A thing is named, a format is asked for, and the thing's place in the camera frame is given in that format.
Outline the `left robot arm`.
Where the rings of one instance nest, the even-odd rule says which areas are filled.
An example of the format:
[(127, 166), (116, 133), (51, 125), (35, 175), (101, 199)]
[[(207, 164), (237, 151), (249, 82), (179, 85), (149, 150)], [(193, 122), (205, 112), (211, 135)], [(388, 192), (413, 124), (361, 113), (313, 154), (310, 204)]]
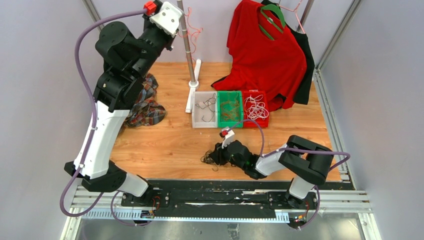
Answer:
[(92, 94), (96, 114), (80, 153), (64, 165), (69, 175), (82, 178), (82, 185), (88, 191), (121, 191), (133, 195), (142, 207), (152, 203), (149, 183), (116, 166), (110, 156), (148, 71), (163, 50), (172, 49), (178, 27), (176, 21), (146, 20), (142, 35), (135, 37), (123, 22), (113, 21), (100, 31), (95, 49), (104, 65)]

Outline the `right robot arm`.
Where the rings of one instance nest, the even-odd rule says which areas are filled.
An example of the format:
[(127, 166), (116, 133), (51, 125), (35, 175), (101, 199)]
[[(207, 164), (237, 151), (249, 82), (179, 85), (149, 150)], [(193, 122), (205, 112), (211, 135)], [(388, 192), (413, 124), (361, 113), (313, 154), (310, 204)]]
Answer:
[(272, 173), (288, 169), (295, 174), (285, 194), (286, 203), (294, 209), (306, 202), (313, 187), (326, 182), (333, 152), (320, 144), (298, 135), (291, 135), (280, 148), (264, 155), (254, 154), (240, 141), (235, 140), (205, 155), (205, 162), (223, 166), (227, 163), (240, 168), (252, 179), (260, 180)]

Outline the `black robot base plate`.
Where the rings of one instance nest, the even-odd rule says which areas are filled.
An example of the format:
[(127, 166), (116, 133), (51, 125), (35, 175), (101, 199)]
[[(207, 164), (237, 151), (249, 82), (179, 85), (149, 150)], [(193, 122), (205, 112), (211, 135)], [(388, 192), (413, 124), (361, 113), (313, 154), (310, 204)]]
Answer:
[(311, 214), (318, 198), (309, 192), (301, 203), (287, 201), (288, 181), (151, 180), (142, 197), (124, 193), (123, 207), (147, 207), (158, 217), (271, 219), (276, 210)]

